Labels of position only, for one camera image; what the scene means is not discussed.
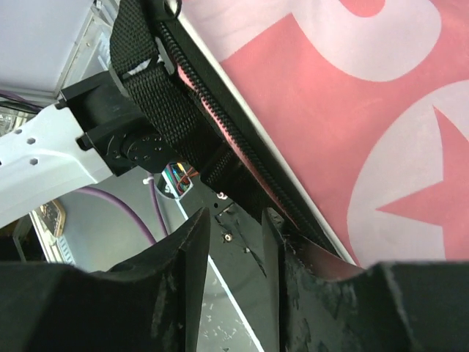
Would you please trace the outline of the pink racket cover bag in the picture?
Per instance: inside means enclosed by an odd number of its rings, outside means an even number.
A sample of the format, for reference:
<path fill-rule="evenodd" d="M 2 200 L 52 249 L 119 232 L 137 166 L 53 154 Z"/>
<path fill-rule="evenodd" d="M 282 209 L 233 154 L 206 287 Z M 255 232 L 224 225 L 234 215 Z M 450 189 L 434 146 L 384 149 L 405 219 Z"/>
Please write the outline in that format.
<path fill-rule="evenodd" d="M 468 259 L 466 1 L 121 1 L 118 85 L 213 191 L 343 261 Z"/>

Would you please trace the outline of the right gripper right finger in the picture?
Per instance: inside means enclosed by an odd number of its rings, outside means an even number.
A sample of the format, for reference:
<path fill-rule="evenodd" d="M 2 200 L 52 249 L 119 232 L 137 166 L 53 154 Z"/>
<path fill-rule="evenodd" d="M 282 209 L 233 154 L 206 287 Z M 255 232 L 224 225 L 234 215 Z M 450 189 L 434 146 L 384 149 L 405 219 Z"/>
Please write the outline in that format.
<path fill-rule="evenodd" d="M 362 269 L 262 214 L 277 351 L 466 351 L 468 264 Z"/>

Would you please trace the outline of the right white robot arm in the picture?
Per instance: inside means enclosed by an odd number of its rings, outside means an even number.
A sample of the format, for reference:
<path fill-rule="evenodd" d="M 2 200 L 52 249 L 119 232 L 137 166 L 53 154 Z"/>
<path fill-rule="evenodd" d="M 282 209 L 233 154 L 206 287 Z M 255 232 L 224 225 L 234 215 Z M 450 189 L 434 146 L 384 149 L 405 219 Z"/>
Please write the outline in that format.
<path fill-rule="evenodd" d="M 457 81 L 404 111 L 410 122 L 391 154 L 375 156 L 379 183 L 351 193 L 352 262 L 325 237 L 300 189 L 254 130 L 247 111 L 199 77 L 164 69 L 133 79 L 99 73 L 1 138 L 1 222 L 135 165 L 156 172 L 171 158 L 262 221 L 265 270 L 280 351 L 468 349 L 468 82 Z M 63 327 L 80 351 L 194 351 L 210 220 L 199 210 L 176 233 L 110 271 L 8 265 L 3 292 L 32 326 Z"/>

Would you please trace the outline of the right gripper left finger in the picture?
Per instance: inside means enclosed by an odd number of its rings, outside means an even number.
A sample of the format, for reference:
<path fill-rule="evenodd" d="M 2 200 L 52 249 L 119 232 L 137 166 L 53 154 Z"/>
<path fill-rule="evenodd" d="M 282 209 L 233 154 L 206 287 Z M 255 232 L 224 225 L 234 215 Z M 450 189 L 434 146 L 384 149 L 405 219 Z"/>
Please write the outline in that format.
<path fill-rule="evenodd" d="M 3 351 L 194 351 L 210 213 L 107 271 L 1 264 Z"/>

